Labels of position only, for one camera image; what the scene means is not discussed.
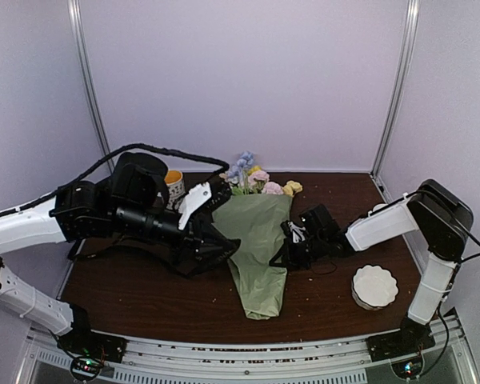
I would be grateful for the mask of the wrapping paper sheet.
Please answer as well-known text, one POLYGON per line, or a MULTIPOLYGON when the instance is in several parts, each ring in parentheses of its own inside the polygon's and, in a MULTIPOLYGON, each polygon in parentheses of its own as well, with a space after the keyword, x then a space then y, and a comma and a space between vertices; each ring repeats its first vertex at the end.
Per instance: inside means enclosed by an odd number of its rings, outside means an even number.
POLYGON ((287 269, 269 261, 284 243, 281 224, 291 206, 286 195, 250 194, 233 196, 213 212, 214 226, 241 241, 228 266, 248 319, 269 320, 282 310, 287 269))

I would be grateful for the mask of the pale yellow flower stem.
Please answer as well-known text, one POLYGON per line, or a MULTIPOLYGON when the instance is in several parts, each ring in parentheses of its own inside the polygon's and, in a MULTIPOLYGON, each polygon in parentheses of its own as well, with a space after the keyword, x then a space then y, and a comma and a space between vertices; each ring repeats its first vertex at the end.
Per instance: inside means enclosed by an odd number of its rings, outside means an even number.
POLYGON ((303 186, 300 182, 289 180, 282 188, 282 191, 285 195, 294 197, 296 194, 303 191, 303 186))

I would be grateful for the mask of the blue flower stem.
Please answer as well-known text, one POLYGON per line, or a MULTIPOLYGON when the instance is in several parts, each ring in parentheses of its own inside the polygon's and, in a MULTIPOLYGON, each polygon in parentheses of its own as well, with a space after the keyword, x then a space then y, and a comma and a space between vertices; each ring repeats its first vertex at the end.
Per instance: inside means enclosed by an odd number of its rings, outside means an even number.
POLYGON ((249 151, 242 152, 235 164, 230 166, 228 171, 219 175, 226 181, 233 192, 249 194, 248 171, 254 165, 254 154, 249 151))

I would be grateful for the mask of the pink rose flower stem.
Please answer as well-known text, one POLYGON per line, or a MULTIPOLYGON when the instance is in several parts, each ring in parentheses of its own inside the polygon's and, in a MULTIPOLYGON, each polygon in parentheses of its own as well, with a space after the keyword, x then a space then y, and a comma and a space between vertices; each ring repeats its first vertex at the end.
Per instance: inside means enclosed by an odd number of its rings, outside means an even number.
POLYGON ((250 194, 284 194, 282 186, 271 181, 270 175, 262 169, 256 169, 248 174, 247 186, 250 194))

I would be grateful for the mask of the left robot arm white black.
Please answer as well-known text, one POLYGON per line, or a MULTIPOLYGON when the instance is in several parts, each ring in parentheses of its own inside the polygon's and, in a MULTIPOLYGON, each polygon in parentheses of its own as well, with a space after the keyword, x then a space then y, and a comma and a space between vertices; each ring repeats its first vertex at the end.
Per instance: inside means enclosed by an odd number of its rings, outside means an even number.
POLYGON ((91 355, 99 347, 87 312, 21 280, 4 263, 4 254, 41 244, 120 234, 166 246, 171 269, 192 257, 195 267, 186 273, 191 278, 227 261, 241 244, 212 223, 212 212, 231 196, 227 183, 219 177, 228 168, 224 161, 143 143, 122 146, 111 152, 110 158, 116 160, 116 166, 100 182, 91 182, 88 173, 82 173, 40 198, 0 211, 0 303, 67 339, 82 355, 91 355), (191 188, 173 209, 165 181, 165 156, 214 165, 218 172, 191 188))

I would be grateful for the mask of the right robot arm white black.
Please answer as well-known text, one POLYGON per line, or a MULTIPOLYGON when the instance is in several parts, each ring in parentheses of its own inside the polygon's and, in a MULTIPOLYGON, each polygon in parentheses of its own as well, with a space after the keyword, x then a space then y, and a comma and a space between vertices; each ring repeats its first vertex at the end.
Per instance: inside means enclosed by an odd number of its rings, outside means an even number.
POLYGON ((394 336, 394 346, 405 354, 424 341, 426 329, 461 265, 469 261, 467 243, 473 242, 480 249, 480 240, 471 232, 472 209, 432 178, 413 192, 377 205, 345 227, 323 204, 301 212, 299 219, 282 222, 285 238, 270 266, 309 269, 320 258, 348 258, 398 237, 422 247, 421 280, 394 336))

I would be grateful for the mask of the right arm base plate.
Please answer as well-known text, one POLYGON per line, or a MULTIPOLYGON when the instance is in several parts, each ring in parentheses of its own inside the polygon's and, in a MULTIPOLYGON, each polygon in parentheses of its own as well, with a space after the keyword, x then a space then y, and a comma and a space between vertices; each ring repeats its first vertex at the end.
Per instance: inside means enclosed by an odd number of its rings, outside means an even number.
POLYGON ((401 331, 368 337, 366 346, 372 362, 393 360, 434 347, 436 342, 428 334, 420 338, 405 336, 401 331))

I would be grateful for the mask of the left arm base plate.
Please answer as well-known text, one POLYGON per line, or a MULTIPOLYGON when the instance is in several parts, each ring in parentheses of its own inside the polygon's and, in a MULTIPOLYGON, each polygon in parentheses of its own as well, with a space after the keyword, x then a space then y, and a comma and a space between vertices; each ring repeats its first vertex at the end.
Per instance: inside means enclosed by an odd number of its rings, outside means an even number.
POLYGON ((94 331, 72 330, 56 337, 58 348, 74 357, 83 356, 99 361, 121 363, 126 352, 127 340, 118 336, 94 331))

